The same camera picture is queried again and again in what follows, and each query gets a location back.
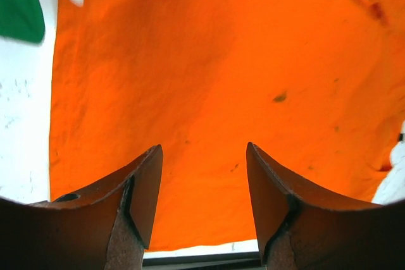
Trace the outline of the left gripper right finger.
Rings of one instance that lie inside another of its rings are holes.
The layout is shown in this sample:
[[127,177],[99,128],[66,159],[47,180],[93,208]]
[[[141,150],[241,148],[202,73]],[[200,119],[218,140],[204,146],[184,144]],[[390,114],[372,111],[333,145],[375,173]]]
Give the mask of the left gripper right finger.
[[404,202],[346,197],[248,143],[247,177],[261,263],[268,269],[403,269]]

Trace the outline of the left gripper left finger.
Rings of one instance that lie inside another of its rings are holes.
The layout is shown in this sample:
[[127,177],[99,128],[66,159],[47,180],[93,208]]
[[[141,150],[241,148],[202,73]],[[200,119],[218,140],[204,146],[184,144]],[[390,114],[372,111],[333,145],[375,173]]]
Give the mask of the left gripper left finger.
[[140,269],[149,247],[163,150],[53,202],[1,199],[2,269]]

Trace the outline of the orange t shirt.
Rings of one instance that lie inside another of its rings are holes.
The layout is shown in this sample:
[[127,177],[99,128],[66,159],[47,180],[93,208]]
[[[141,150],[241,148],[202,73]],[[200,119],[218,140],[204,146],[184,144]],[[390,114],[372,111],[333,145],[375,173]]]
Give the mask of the orange t shirt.
[[404,121],[404,0],[58,0],[51,197],[153,145],[153,250],[256,236],[255,143],[370,201]]

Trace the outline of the green t shirt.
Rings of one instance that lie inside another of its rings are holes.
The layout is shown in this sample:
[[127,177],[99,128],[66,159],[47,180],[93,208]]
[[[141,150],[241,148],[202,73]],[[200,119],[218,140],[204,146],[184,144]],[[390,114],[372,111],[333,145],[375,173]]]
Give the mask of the green t shirt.
[[45,35],[39,0],[1,0],[1,36],[39,44]]

